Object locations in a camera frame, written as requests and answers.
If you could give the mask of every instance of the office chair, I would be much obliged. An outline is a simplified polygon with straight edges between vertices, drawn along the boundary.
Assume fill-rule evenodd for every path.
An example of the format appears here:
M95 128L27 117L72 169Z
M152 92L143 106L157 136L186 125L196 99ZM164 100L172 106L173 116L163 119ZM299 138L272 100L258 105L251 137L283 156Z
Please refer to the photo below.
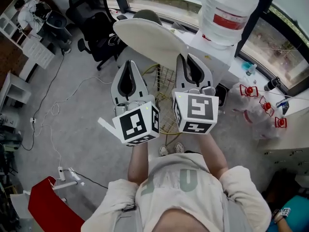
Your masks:
M69 0L66 16L74 22L84 34L89 49L84 40L78 41L78 49L92 54L96 62L100 62L97 69L110 57L117 60L119 54L126 47L114 33L112 25L116 20L112 17L106 0Z

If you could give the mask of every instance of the white cube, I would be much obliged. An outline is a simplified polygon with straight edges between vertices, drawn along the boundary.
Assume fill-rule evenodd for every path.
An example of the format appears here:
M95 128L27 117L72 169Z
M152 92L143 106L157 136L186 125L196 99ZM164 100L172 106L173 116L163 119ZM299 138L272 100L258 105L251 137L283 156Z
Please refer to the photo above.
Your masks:
M159 137L159 110L150 101L112 119L112 127L104 119L98 122L127 146L135 146Z
M218 97L174 92L173 100L173 110L180 132L208 134L217 123Z

